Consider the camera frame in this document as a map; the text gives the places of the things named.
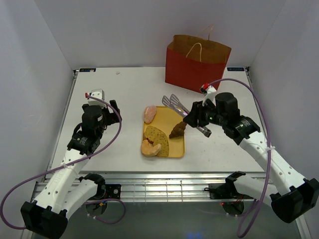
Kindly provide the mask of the brown chocolate croissant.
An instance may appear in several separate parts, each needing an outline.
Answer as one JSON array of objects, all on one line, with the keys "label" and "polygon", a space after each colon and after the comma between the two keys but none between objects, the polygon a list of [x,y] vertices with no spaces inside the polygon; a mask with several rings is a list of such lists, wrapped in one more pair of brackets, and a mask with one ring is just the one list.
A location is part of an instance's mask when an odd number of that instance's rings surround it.
[{"label": "brown chocolate croissant", "polygon": [[184,136],[184,131],[186,129],[186,126],[187,126],[187,123],[185,123],[184,121],[181,121],[180,123],[176,124],[173,127],[169,135],[169,138],[172,139],[172,138]]}]

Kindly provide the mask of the stainless steel kitchen tongs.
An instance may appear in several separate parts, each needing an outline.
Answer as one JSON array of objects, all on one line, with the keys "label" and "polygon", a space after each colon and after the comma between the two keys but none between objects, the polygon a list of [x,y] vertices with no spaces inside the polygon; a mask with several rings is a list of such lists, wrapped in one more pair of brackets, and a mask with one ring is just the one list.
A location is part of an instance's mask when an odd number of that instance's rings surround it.
[{"label": "stainless steel kitchen tongs", "polygon": [[[182,118],[189,114],[189,110],[180,102],[179,98],[175,94],[171,94],[170,97],[163,96],[161,100],[162,104],[179,114]],[[211,136],[211,130],[207,127],[196,127],[205,137]]]}]

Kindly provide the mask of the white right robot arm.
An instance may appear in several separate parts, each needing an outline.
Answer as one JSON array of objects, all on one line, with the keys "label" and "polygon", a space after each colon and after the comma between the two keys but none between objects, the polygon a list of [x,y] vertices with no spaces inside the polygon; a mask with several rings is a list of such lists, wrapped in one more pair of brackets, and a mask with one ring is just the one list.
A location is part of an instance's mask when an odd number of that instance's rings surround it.
[{"label": "white right robot arm", "polygon": [[272,181],[263,202],[283,222],[291,223],[316,205],[318,180],[308,180],[267,145],[260,127],[251,118],[240,114],[232,93],[217,94],[214,103],[209,98],[194,102],[183,121],[191,127],[205,127],[210,123],[221,126],[227,137],[254,158]]}]

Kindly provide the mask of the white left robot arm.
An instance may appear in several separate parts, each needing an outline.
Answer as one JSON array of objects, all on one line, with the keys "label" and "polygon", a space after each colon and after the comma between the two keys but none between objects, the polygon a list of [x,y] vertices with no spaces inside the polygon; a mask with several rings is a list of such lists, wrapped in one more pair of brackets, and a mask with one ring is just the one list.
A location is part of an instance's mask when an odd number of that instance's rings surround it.
[{"label": "white left robot arm", "polygon": [[93,96],[82,109],[82,121],[73,130],[59,169],[35,199],[20,209],[26,229],[49,239],[63,235],[71,216],[88,199],[100,199],[106,193],[105,180],[96,174],[81,177],[75,189],[71,186],[95,155],[107,127],[121,123],[120,110],[115,100],[107,104]]}]

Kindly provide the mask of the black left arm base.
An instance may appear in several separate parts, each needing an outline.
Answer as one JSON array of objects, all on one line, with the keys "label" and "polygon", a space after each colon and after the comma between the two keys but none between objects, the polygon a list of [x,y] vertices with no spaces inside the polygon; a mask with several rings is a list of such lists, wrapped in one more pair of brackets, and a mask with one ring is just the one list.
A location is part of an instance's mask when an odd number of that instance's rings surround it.
[{"label": "black left arm base", "polygon": [[104,184],[101,186],[102,197],[100,199],[120,199],[121,189],[121,184]]}]

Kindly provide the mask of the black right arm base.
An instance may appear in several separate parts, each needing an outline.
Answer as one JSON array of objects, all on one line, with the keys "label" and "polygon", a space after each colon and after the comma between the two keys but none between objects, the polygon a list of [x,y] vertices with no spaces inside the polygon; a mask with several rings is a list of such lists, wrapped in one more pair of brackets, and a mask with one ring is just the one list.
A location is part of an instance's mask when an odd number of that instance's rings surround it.
[{"label": "black right arm base", "polygon": [[234,188],[226,183],[208,184],[204,192],[209,193],[210,199],[252,199],[252,197],[238,193]]}]

